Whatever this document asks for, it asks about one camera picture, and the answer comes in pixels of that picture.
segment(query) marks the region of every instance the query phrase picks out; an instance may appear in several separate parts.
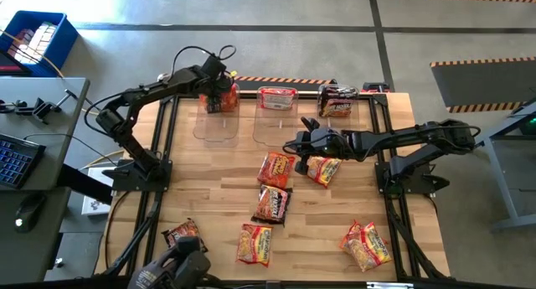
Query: blue plastic bin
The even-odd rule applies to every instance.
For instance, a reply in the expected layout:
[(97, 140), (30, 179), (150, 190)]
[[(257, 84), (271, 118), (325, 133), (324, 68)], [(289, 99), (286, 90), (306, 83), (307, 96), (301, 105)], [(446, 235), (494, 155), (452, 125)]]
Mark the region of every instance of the blue plastic bin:
[[(47, 57), (56, 67), (61, 69), (64, 65), (70, 50), (73, 48), (73, 44), (78, 38), (78, 32), (73, 25), (67, 20), (67, 15), (64, 13), (42, 13), (42, 12), (29, 12), (18, 11), (15, 13), (11, 22), (6, 27), (5, 31), (12, 36), (17, 36), (21, 30), (28, 28), (33, 31), (37, 30), (43, 22), (50, 22), (57, 25), (58, 28), (52, 35), (52, 39), (49, 42), (49, 46), (44, 51), (44, 56)], [(2, 34), (0, 36), (0, 49), (8, 51), (13, 40), (7, 35)], [(32, 70), (31, 76), (37, 77), (55, 77), (58, 76), (56, 71), (50, 64), (41, 59), (36, 64), (23, 64)]]

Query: wooden table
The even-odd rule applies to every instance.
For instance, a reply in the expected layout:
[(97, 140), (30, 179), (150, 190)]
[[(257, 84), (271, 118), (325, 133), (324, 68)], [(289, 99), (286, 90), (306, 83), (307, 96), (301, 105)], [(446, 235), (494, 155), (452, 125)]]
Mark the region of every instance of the wooden table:
[[(393, 93), (387, 96), (393, 128), (413, 126), (415, 120), (409, 95)], [(300, 100), (299, 116), (315, 116), (315, 104), (315, 101)], [(205, 141), (193, 136), (197, 107), (195, 100), (181, 100), (179, 104), (171, 153), (172, 184), (164, 194), (159, 233), (178, 226), (186, 218), (194, 219), (209, 248), (206, 254), (212, 263), (209, 273), (222, 280), (396, 279), (392, 261), (363, 273), (353, 259), (338, 248), (354, 219), (362, 224), (374, 222), (390, 248), (384, 201), (377, 192), (374, 176), (376, 157), (370, 157), (363, 163), (344, 162), (329, 184), (329, 189), (292, 172), (294, 194), (285, 227), (276, 225), (273, 230), (270, 266), (265, 268), (236, 262), (240, 226), (251, 223), (250, 217), (257, 205), (259, 184), (256, 177), (260, 165), (268, 151), (280, 152), (281, 149), (267, 147), (253, 140), (255, 100), (241, 100), (239, 142), (236, 147), (207, 147)], [(372, 131), (368, 103), (358, 105), (358, 112), (354, 112), (359, 114), (357, 129)], [(146, 147), (149, 147), (152, 139), (156, 115), (156, 103), (146, 106), (135, 127), (136, 138)], [(416, 148), (403, 147), (399, 154), (408, 154)], [(119, 256), (131, 238), (139, 198), (140, 194), (130, 194), (116, 211), (108, 239), (109, 262)], [(439, 271), (449, 275), (432, 203), (423, 196), (409, 195), (408, 205), (416, 241)], [(159, 233), (153, 259), (167, 249)], [(400, 236), (399, 239), (405, 269), (409, 271), (407, 247)], [(103, 250), (104, 244), (101, 243), (95, 272), (104, 270)], [(138, 267), (141, 266), (144, 250), (145, 240), (140, 244)]]

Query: keyboard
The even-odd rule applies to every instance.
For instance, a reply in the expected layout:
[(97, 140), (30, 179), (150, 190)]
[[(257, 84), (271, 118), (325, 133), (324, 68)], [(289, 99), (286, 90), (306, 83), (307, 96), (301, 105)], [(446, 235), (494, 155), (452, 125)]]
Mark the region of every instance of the keyboard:
[(45, 146), (0, 134), (0, 185), (20, 189), (43, 157)]

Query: plastic container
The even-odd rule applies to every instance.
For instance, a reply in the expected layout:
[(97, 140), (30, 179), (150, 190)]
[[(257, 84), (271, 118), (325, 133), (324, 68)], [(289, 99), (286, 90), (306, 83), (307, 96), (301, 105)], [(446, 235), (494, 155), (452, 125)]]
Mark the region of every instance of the plastic container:
[[(30, 11), (18, 11), (15, 13), (11, 22), (9, 22), (5, 31), (12, 36), (17, 36), (21, 30), (28, 28), (33, 31), (37, 30), (43, 22), (50, 22), (57, 25), (58, 28), (52, 35), (49, 42), (49, 47), (44, 51), (44, 56), (47, 57), (58, 69), (64, 65), (70, 50), (78, 38), (78, 32), (73, 25), (67, 20), (67, 15), (64, 13), (42, 13)], [(13, 40), (7, 35), (2, 34), (0, 37), (0, 49), (8, 51)], [(58, 76), (54, 67), (44, 60), (40, 59), (36, 64), (23, 64), (32, 71), (31, 76), (35, 77), (55, 77)]]
[(234, 84), (236, 103), (233, 110), (208, 113), (206, 103), (199, 98), (198, 113), (193, 136), (205, 140), (207, 147), (233, 147), (236, 145), (240, 124), (240, 87)]
[[(289, 108), (277, 110), (266, 108), (263, 104), (262, 91), (264, 89), (286, 89), (294, 91), (291, 102), (286, 104)], [(255, 128), (253, 139), (268, 147), (281, 147), (296, 137), (296, 121), (298, 119), (298, 90), (286, 87), (261, 87), (257, 91), (257, 104), (255, 108)]]
[[(332, 104), (332, 109), (338, 112), (345, 112), (348, 110), (348, 115), (345, 116), (343, 113), (337, 114), (337, 113), (331, 113), (326, 114), (324, 112), (324, 115), (321, 114), (322, 110), (322, 93), (326, 92), (326, 90), (338, 90), (338, 91), (347, 91), (347, 95), (355, 94), (355, 96), (346, 96), (343, 97), (342, 101), (334, 101), (334, 104)], [(321, 85), (318, 88), (318, 99), (317, 99), (317, 120), (320, 123), (321, 126), (332, 128), (336, 131), (341, 130), (354, 130), (358, 131), (359, 129), (359, 106), (356, 100), (359, 96), (359, 90), (355, 87), (348, 86), (348, 85), (336, 85), (336, 84), (329, 84), (329, 85)]]

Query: gray floor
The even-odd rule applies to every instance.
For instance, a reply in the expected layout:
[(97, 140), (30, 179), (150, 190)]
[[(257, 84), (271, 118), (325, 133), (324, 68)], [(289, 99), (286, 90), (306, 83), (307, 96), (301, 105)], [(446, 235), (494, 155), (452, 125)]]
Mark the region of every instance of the gray floor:
[[(378, 0), (378, 4), (383, 25), (390, 27), (536, 26), (536, 4), (454, 0)], [(369, 0), (4, 0), (0, 18), (9, 19), (18, 9), (61, 10), (79, 23), (374, 24)], [(80, 35), (63, 71), (88, 77), (94, 100), (154, 81), (158, 74), (169, 71), (175, 51), (189, 44), (209, 49), (235, 44), (238, 53), (228, 66), (239, 75), (336, 78), (356, 86), (384, 78), (372, 33), (80, 30)], [(418, 122), (456, 118), (484, 129), (501, 121), (507, 112), (447, 113), (429, 63), (523, 57), (534, 55), (536, 47), (536, 36), (525, 34), (386, 34), (385, 40), (395, 88), (410, 93)], [(178, 64), (199, 64), (201, 59), (190, 52)], [(75, 135), (102, 152), (117, 149), (83, 124)], [(67, 162), (81, 167), (93, 159), (95, 154), (75, 142)], [(534, 287), (536, 228), (489, 232), (491, 224), (507, 218), (507, 212), (487, 156), (475, 152), (444, 157), (437, 163), (436, 173), (451, 180), (451, 186), (436, 199), (451, 274), (464, 281)], [(80, 196), (71, 199), (70, 214), (62, 226), (72, 233), (61, 246), (66, 267), (50, 271), (47, 279), (88, 276), (93, 269), (104, 221), (77, 215), (80, 202)]]

